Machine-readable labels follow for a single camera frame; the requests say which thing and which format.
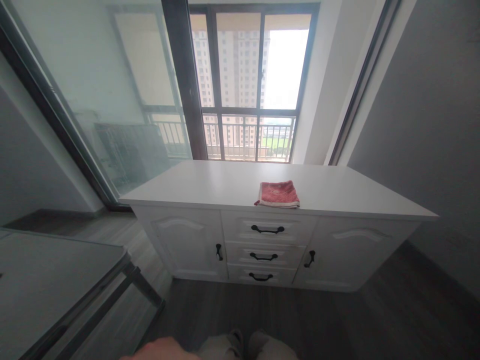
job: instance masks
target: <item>drawer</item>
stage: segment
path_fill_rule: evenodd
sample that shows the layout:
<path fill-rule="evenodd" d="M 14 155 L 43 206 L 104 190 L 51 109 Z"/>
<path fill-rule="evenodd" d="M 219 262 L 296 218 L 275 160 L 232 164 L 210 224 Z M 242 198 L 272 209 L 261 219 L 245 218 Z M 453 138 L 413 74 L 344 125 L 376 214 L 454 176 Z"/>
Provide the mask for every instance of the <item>drawer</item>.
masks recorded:
<path fill-rule="evenodd" d="M 296 269 L 228 264 L 228 277 L 233 283 L 290 286 L 296 271 Z"/>
<path fill-rule="evenodd" d="M 222 210 L 226 242 L 307 245 L 317 216 Z"/>
<path fill-rule="evenodd" d="M 229 264 L 297 269 L 305 246 L 226 242 Z"/>

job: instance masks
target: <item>high-rise building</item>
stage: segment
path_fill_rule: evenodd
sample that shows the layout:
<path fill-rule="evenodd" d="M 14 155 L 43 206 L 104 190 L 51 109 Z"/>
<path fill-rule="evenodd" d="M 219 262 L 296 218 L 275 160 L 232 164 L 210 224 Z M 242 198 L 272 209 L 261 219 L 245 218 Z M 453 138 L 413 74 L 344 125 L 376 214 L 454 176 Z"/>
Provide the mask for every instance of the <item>high-rise building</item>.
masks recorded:
<path fill-rule="evenodd" d="M 265 32 L 263 44 L 262 72 L 267 72 L 270 37 Z M 206 31 L 193 32 L 193 48 L 197 66 L 200 101 L 202 107 L 213 107 L 220 102 L 223 107 L 257 107 L 259 76 L 260 32 L 257 31 L 219 31 L 218 64 L 220 73 L 221 99 L 214 99 L 209 44 Z M 263 108 L 265 81 L 261 84 L 260 108 Z M 247 153 L 255 156 L 257 117 L 223 115 L 223 143 L 225 153 L 235 154 L 235 148 L 251 148 Z M 204 115 L 207 146 L 219 146 L 216 115 Z"/>

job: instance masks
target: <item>wood laminate floor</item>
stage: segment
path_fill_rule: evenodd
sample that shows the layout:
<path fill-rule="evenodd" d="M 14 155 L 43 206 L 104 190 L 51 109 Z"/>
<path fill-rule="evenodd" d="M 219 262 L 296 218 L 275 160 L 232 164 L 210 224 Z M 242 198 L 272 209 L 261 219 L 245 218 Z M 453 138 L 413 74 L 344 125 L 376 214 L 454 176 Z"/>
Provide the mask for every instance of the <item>wood laminate floor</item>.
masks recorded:
<path fill-rule="evenodd" d="M 148 281 L 168 296 L 144 342 L 173 336 L 193 351 L 209 335 L 262 328 L 300 359 L 479 359 L 480 305 L 408 243 L 356 293 L 175 279 L 132 214 L 81 219 L 34 214 L 10 227 L 125 245 Z M 131 354 L 155 309 L 131 287 L 75 354 Z"/>

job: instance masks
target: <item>white wall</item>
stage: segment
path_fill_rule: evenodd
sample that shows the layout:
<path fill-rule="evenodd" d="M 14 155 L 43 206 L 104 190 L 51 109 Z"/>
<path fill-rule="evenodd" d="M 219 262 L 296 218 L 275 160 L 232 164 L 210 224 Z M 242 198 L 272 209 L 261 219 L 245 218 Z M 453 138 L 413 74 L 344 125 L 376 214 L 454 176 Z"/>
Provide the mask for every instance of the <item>white wall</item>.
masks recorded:
<path fill-rule="evenodd" d="M 38 209 L 103 207 L 0 54 L 0 225 Z"/>
<path fill-rule="evenodd" d="M 480 299 L 479 19 L 416 2 L 348 166 L 441 216 L 410 241 Z"/>
<path fill-rule="evenodd" d="M 319 29 L 293 150 L 294 164 L 324 163 L 342 110 L 348 106 L 355 88 L 384 2 L 321 3 Z"/>

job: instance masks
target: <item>balcony railing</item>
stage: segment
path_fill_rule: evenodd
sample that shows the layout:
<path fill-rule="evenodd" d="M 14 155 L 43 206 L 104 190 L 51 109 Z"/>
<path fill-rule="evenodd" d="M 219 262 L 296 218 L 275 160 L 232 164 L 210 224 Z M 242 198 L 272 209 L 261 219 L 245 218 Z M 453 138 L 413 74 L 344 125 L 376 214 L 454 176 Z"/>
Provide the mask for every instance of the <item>balcony railing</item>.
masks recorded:
<path fill-rule="evenodd" d="M 188 136 L 185 124 L 174 121 L 156 121 L 171 159 L 188 157 Z M 224 124 L 223 145 L 226 160 L 255 161 L 258 136 L 258 161 L 288 162 L 293 138 L 290 125 L 261 124 L 259 132 L 253 124 Z M 205 123 L 205 142 L 209 159 L 220 160 L 219 127 Z"/>

